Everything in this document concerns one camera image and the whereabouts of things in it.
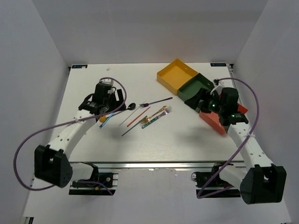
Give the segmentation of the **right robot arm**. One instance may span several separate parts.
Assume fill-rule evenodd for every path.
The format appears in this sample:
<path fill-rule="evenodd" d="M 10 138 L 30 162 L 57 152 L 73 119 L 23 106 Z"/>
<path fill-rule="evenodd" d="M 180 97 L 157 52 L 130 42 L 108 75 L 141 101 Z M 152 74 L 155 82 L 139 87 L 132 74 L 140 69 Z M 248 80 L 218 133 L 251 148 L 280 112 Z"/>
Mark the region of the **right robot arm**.
<path fill-rule="evenodd" d="M 239 111 L 237 89 L 225 87 L 221 94 L 201 88 L 185 101 L 202 113 L 216 113 L 220 124 L 237 146 L 237 151 L 225 162 L 212 169 L 211 177 L 200 187 L 197 198 L 208 197 L 202 192 L 212 182 L 216 186 L 227 183 L 225 190 L 239 190 L 246 204 L 279 203 L 282 201 L 286 170 L 269 159 L 252 135 L 253 127 Z"/>

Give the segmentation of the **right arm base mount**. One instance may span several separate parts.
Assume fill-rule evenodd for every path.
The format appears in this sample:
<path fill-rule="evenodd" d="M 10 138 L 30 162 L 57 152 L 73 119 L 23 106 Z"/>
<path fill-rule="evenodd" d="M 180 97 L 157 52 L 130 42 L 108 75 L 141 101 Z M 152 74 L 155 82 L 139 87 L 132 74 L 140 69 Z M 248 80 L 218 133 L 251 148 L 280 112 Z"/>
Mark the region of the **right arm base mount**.
<path fill-rule="evenodd" d="M 223 164 L 224 162 L 218 162 L 212 166 L 211 171 L 196 171 L 191 174 L 191 180 L 196 182 L 196 194 L 199 193 L 204 184 L 219 170 Z M 230 186 L 231 185 L 228 182 L 221 180 L 218 175 L 208 184 L 206 188 L 204 188 L 200 196 L 206 198 L 240 198 L 241 195 L 238 189 L 231 187 L 227 190 L 224 190 Z"/>

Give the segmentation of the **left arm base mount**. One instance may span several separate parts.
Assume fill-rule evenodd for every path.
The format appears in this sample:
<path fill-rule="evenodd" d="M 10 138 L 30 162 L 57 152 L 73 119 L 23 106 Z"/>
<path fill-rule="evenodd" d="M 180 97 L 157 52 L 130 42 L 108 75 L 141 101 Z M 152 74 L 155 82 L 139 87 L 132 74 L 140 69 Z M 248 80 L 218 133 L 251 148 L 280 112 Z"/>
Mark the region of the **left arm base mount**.
<path fill-rule="evenodd" d="M 119 171 L 92 163 L 72 164 L 69 195 L 113 196 L 118 185 Z"/>

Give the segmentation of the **orange chopstick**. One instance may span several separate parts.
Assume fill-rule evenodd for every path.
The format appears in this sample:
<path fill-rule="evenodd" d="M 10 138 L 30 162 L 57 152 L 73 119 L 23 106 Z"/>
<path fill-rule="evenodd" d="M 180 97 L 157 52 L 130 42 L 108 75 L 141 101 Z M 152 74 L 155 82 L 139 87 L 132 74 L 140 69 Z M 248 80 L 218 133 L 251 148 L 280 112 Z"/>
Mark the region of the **orange chopstick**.
<path fill-rule="evenodd" d="M 129 124 L 127 124 L 127 127 L 129 127 L 130 125 L 132 125 L 135 121 L 137 121 L 148 109 L 150 109 L 151 107 L 148 107 L 147 109 L 145 109 L 141 114 L 139 114 L 136 118 L 134 118 Z"/>

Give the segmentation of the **purple iridescent fork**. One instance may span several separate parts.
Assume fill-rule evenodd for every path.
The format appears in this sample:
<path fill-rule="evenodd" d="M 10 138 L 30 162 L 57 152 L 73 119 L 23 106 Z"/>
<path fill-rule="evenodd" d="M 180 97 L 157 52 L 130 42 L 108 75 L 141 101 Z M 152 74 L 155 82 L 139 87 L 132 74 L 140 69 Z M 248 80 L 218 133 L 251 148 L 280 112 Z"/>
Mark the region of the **purple iridescent fork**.
<path fill-rule="evenodd" d="M 145 108 L 145 107 L 148 107 L 149 105 L 164 102 L 164 101 L 171 100 L 171 99 L 173 99 L 173 97 L 161 99 L 161 100 L 150 102 L 150 103 L 142 103 L 142 104 L 139 104 L 139 106 L 142 107 L 142 108 Z"/>

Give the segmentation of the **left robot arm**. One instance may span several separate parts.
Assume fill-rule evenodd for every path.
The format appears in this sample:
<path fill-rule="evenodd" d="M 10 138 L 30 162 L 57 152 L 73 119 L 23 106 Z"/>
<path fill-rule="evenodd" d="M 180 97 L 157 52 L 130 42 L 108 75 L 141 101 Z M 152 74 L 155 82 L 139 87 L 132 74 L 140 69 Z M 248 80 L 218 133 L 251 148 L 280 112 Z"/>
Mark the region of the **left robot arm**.
<path fill-rule="evenodd" d="M 94 93 L 88 95 L 78 107 L 74 123 L 67 125 L 46 146 L 39 145 L 35 149 L 35 177 L 61 188 L 69 182 L 79 180 L 83 180 L 88 186 L 96 185 L 99 175 L 95 165 L 85 162 L 71 164 L 70 155 L 99 117 L 124 107 L 122 90 L 116 89 L 111 79 L 97 83 Z"/>

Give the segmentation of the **ornate gold fork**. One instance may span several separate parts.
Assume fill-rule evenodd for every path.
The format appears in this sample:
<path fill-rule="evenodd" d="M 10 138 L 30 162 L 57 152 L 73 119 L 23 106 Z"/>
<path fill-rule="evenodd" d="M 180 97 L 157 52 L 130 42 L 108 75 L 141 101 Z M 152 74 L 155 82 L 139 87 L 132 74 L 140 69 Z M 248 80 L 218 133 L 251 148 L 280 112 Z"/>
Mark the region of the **ornate gold fork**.
<path fill-rule="evenodd" d="M 157 111 L 156 113 L 152 114 L 151 116 L 142 119 L 140 123 L 141 123 L 141 124 L 146 124 L 146 123 L 148 123 L 152 117 L 154 117 L 155 115 L 158 115 L 159 113 L 163 112 L 163 111 L 166 110 L 167 108 L 168 108 L 168 106 L 164 106 L 164 107 L 161 108 L 159 111 Z"/>

